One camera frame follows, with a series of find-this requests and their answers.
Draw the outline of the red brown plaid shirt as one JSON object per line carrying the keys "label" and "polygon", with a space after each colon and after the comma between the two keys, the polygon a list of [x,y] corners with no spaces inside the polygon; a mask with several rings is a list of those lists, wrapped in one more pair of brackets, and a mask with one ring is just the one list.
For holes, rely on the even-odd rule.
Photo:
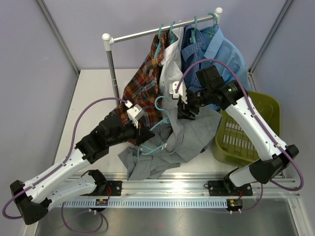
{"label": "red brown plaid shirt", "polygon": [[158,44],[158,34],[153,38],[151,49],[132,79],[125,86],[122,99],[139,104],[144,110],[140,123],[147,128],[152,128],[162,120],[161,111],[155,108],[155,100],[159,96],[159,78],[162,71],[161,61],[164,51],[169,46],[169,31],[165,31],[166,38],[163,39],[162,53],[154,58]]}

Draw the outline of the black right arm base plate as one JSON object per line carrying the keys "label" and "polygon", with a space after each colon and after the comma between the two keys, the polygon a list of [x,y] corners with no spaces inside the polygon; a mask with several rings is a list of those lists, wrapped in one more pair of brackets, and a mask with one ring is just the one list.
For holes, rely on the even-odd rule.
{"label": "black right arm base plate", "polygon": [[250,184],[245,184],[241,187],[227,188],[224,185],[223,180],[209,180],[203,186],[209,191],[209,195],[211,197],[223,197],[223,196],[247,197],[247,196],[253,195],[252,187]]}

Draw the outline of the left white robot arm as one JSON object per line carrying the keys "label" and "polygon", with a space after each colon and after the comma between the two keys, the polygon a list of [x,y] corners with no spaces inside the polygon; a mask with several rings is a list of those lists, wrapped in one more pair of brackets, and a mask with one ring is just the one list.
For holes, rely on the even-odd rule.
{"label": "left white robot arm", "polygon": [[127,110],[127,124],[123,124],[118,115],[107,115],[64,160],[33,179],[14,181],[10,190],[24,223],[31,225],[41,220],[52,208],[72,198],[86,194],[102,195],[106,191],[107,179],[99,170],[90,170],[68,184],[64,181],[107,155],[111,146],[125,142],[139,145],[152,138],[154,133],[139,121],[143,115],[144,111],[139,106]]}

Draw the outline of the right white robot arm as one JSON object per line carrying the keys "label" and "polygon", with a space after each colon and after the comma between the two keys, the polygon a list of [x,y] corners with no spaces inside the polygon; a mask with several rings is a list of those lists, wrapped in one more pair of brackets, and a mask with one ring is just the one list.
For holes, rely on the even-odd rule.
{"label": "right white robot arm", "polygon": [[299,150],[296,145],[287,145],[270,128],[237,77],[226,83],[214,65],[198,71],[196,75],[203,86],[198,92],[186,89],[183,80],[172,84],[172,95],[179,99],[179,113],[194,117],[201,107],[210,104],[219,106],[242,128],[258,154],[258,160],[224,177],[224,191],[234,195],[246,184],[272,181],[297,156]]}

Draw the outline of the grey shirt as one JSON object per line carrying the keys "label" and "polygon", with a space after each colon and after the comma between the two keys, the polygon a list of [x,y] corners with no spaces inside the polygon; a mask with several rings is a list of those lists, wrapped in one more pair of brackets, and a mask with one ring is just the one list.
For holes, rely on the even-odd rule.
{"label": "grey shirt", "polygon": [[177,108],[166,110],[169,123],[162,123],[155,136],[140,146],[128,147],[119,154],[129,181],[156,179],[167,169],[188,163],[208,148],[215,137],[221,114],[203,108],[195,120],[178,119]]}

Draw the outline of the white shirt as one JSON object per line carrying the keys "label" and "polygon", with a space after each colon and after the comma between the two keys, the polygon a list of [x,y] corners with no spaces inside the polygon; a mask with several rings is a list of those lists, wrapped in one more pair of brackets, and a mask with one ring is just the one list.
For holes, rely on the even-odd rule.
{"label": "white shirt", "polygon": [[164,51],[164,58],[160,63],[162,71],[159,78],[159,95],[169,95],[169,85],[174,81],[179,81],[183,75],[181,48],[184,27],[175,28],[173,32],[179,39],[172,45],[169,45]]}

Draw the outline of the teal hanger of plaid shirt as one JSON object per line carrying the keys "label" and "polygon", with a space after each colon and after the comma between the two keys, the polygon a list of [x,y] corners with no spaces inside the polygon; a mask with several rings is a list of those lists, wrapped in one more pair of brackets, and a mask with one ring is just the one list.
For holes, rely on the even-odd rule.
{"label": "teal hanger of plaid shirt", "polygon": [[158,58],[160,54],[162,53],[163,39],[166,38],[165,32],[162,30],[163,26],[164,26],[163,24],[160,25],[158,33],[157,33],[158,44],[157,44],[156,51],[154,53],[154,58]]}

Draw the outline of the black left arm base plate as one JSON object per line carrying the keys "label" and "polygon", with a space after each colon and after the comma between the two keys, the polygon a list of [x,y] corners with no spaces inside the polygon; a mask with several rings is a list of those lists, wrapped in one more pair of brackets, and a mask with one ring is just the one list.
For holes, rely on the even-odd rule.
{"label": "black left arm base plate", "polygon": [[106,187],[102,192],[92,192],[89,194],[84,194],[83,196],[108,196],[108,193],[110,194],[110,197],[118,197],[122,194],[122,184],[123,182],[120,180],[108,180]]}

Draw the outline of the teal hanger of white shirt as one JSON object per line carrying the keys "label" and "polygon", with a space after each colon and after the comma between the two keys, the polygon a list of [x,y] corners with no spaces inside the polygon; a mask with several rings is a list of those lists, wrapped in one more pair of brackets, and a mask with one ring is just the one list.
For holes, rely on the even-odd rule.
{"label": "teal hanger of white shirt", "polygon": [[173,27],[176,22],[173,21],[172,24],[170,25],[169,29],[169,45],[172,45],[174,42],[176,42],[179,38],[178,36],[173,32]]}

